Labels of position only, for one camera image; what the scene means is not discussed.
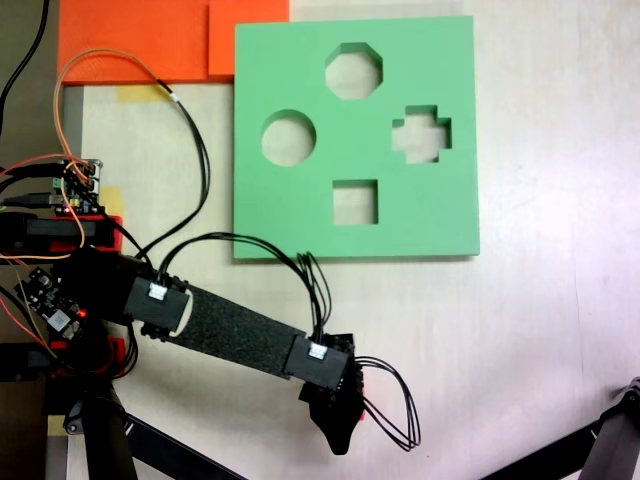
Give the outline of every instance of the white table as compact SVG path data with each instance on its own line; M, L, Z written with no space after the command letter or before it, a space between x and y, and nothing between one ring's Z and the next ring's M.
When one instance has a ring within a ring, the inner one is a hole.
M403 374L422 446L405 454L369 419L334 457L297 400L301 382L147 338L117 391L132 414L250 479L476 479L592 421L640 374L640 4L338 3L292 0L292 18L475 17L481 255L323 264L328 331L355 333L359 353ZM233 89L176 90L209 147L212 195L156 262L180 240L232 227ZM195 149L170 104L116 100L114 87L85 89L82 155L105 162L144 243L195 204ZM234 263L229 245L211 242L172 273L310 330L308 299L284 267ZM393 381L368 371L366 383L401 419ZM69 478L86 478L81 447L73 438Z

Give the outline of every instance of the orange foam sheet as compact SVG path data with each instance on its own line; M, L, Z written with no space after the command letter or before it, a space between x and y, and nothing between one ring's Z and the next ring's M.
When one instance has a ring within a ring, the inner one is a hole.
M60 0L58 69L83 50L108 47L139 56L166 82L233 81L235 24L288 18L288 0ZM78 63L64 83L151 82L134 63L100 55Z
M289 21L289 0L212 0L209 10L209 77L232 82L235 27L239 23Z

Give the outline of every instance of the orange wire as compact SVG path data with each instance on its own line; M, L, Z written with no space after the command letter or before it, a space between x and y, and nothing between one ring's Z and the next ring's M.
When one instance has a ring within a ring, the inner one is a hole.
M6 314L9 316L9 318L11 320L13 320L13 323L15 323L18 327L20 327L27 335L29 335L31 338L33 338L40 345L42 345L43 347L47 348L47 346L45 345L45 343L42 340L40 340L38 337L36 337L33 334L33 332L31 332L27 327L22 325L22 323L20 323L20 321L16 317L13 316L13 313L11 313L11 311L9 310L9 308L6 305L6 303L4 303L4 300L2 300L1 297L0 297L0 306L2 306L2 308L4 309Z
M60 140L60 145L62 146L62 150L71 156L71 147L67 142L67 138L64 135L64 130L62 129L62 122L60 120L60 100L62 93L62 82L64 81L64 77L67 75L69 70L76 64L76 62L81 59L96 56L96 55L114 55L116 57L125 58L128 60L132 60L137 63L143 70L145 70L151 77L153 77L156 81L159 80L159 77L155 74L153 70L146 63L144 63L140 58L135 56L132 53L129 53L125 50L120 50L117 48L91 48L89 50L85 50L83 52L78 53L76 56L71 58L62 70L60 71L60 75L58 75L58 80L56 81L56 88L53 91L53 122L56 127L56 133L58 134L58 140ZM74 166L76 173L78 176L83 178L83 180L87 180L87 177L80 172L80 169Z
M16 262L18 265L20 265L21 267L26 268L27 270L31 271L33 270L29 265L27 265L26 263L24 263L22 260L20 259L15 259L14 262Z
M52 153L52 154L49 154L49 155L40 155L38 157L27 158L26 160L22 160L21 162L18 162L15 165L11 165L6 170L3 170L2 172L0 172L0 177L2 177L3 175L6 175L8 172L13 170L14 168L21 167L21 166L26 165L28 163L39 162L40 160L48 160L50 158L68 158L70 162L79 162L79 163L83 163L85 165L89 164L89 162L87 162L86 160L82 160L80 158L76 158L73 155L67 155L67 154L64 154L64 153Z
M15 165L12 165L11 167L7 168L6 170L3 170L2 172L0 172L0 176L5 175L7 172L13 170L16 167L19 167L19 166L22 166L22 165L25 165L25 164L28 164L28 163L38 162L40 160L45 160L45 159L48 159L48 158L67 158L67 159L69 159L69 164L64 169L65 173L71 167L77 168L77 166L75 166L77 163L84 163L84 164L88 164L89 163L86 160L81 160L81 159L76 158L76 157L74 157L72 155L65 155L65 154L61 154L61 153L54 153L54 154L50 154L50 155L40 155L39 157L27 158L26 160L18 162ZM67 197L67 194L64 191L64 175L62 175L62 177L60 178L60 191L62 192L62 198L64 199L64 203L65 203L66 207L71 212L71 215L73 216L73 219L76 221L76 223L78 224L78 228L80 229L80 246L79 246L79 248L82 248L82 247L84 247L87 235L86 235L86 232L84 231L84 227L82 226L82 222L78 218L78 215L76 214L74 208L69 203L69 198ZM17 255L17 256L0 255L0 259L3 259L3 260L23 260L23 259L63 260L65 258L69 258L70 256L71 256L70 254L60 255L60 256L57 256L57 257L40 256L40 255Z

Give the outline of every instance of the black foam padding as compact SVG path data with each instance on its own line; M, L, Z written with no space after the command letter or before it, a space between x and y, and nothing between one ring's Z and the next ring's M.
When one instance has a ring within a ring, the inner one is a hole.
M166 340L190 350L289 378L284 366L302 330L290 327L229 300L188 285L193 294L189 322Z

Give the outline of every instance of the square hole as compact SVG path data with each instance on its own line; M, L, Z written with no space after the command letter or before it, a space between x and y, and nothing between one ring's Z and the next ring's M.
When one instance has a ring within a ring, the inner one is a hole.
M378 181L335 180L333 182L335 225L378 224Z

